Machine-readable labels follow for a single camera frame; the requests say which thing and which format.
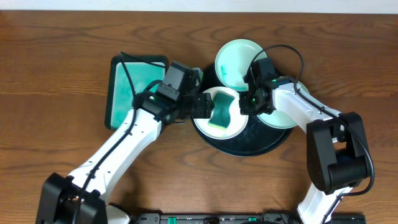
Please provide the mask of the dark green sponge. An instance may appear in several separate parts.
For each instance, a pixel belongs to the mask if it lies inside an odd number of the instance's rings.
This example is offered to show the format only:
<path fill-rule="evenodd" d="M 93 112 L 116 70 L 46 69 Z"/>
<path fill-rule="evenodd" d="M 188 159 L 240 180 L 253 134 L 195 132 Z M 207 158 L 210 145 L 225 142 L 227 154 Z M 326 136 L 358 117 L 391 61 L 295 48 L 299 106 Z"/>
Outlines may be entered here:
<path fill-rule="evenodd" d="M 229 108 L 234 101 L 234 97 L 223 92 L 216 92 L 213 98 L 213 115 L 208 121 L 208 125 L 214 128 L 225 130 L 231 123 Z"/>

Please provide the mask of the white plate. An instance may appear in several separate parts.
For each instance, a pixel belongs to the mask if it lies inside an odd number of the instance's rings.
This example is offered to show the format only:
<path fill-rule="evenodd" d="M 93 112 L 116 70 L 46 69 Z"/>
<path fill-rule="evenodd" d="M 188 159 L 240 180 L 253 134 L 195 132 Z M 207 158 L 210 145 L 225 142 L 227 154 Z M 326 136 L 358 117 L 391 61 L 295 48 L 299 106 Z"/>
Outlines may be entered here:
<path fill-rule="evenodd" d="M 231 139 L 237 136 L 246 127 L 249 116 L 242 115 L 240 113 L 239 93 L 236 92 L 235 90 L 224 86 L 216 86 L 205 90 L 204 93 L 210 93 L 211 98 L 213 100 L 214 95 L 218 91 L 234 97 L 234 101 L 232 102 L 229 108 L 229 112 L 231 115 L 231 123 L 229 124 L 227 129 L 222 130 L 209 126 L 208 125 L 209 119 L 194 119 L 193 123 L 198 128 L 199 133 L 204 134 L 205 137 L 217 140 Z"/>

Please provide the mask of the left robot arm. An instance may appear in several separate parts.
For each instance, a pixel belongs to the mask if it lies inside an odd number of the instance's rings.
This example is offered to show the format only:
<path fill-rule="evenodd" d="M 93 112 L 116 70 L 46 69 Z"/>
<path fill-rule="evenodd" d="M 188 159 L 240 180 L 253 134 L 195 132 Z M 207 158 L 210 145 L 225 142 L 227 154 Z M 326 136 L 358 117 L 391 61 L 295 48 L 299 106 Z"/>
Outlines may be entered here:
<path fill-rule="evenodd" d="M 53 173 L 42 187 L 36 224 L 129 223 L 109 197 L 137 156 L 178 119 L 209 118 L 211 96 L 200 91 L 203 72 L 176 63 L 133 97 L 132 108 L 113 135 L 67 177 Z"/>

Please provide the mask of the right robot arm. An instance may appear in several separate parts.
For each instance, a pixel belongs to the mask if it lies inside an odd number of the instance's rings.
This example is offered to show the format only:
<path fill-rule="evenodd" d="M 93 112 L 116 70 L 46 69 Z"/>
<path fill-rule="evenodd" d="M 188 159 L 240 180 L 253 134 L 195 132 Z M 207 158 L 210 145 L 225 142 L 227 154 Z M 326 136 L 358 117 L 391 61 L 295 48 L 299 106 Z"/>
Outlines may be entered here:
<path fill-rule="evenodd" d="M 279 74 L 269 58 L 254 58 L 243 78 L 241 114 L 288 116 L 307 135 L 307 170 L 312 184 L 297 207 L 297 223 L 326 223 L 345 197 L 363 195 L 374 183 L 363 120 L 354 112 L 325 106 L 292 77 Z"/>

